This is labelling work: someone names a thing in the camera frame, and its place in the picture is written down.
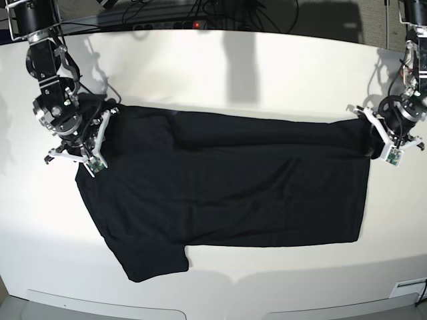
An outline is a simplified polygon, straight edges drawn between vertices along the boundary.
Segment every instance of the black t-shirt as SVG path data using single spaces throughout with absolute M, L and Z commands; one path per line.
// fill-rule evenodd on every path
M 76 181 L 129 279 L 188 270 L 186 245 L 357 241 L 369 123 L 295 123 L 120 106 Z

